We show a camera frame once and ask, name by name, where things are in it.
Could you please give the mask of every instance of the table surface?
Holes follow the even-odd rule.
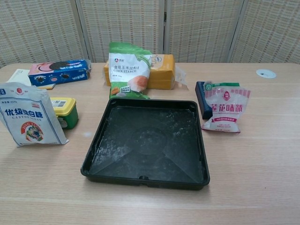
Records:
[[[187,86],[148,90],[156,99],[197,102],[195,82],[250,89],[240,134],[202,131],[210,184],[200,191],[95,183],[80,174],[109,87],[104,63],[89,80],[59,84],[51,97],[77,100],[79,122],[64,146],[16,148],[0,124],[0,224],[300,224],[300,65],[178,63]],[[4,82],[17,68],[0,69]],[[259,77],[271,69],[275,79]]]

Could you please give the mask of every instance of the butter box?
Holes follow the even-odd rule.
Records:
[[[70,97],[51,97],[51,103],[60,126],[72,129],[78,122],[76,99]]]
[[[175,61],[173,55],[153,54],[151,62],[147,88],[172,89],[175,83]],[[110,86],[108,62],[105,64],[103,71],[106,85]]]

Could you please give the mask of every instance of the green container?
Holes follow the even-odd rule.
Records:
[[[78,122],[76,99],[71,97],[51,97],[57,119],[64,129],[72,129]]]

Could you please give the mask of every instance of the square tray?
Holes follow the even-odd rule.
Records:
[[[98,182],[202,189],[210,175],[197,104],[111,99],[81,173]]]

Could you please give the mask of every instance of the blue box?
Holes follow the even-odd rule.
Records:
[[[90,76],[90,60],[68,60],[32,64],[28,77],[32,85],[43,86],[87,80]]]
[[[198,81],[196,83],[195,91],[199,102],[202,119],[209,120],[212,117],[212,109],[205,100],[204,83],[205,82]]]

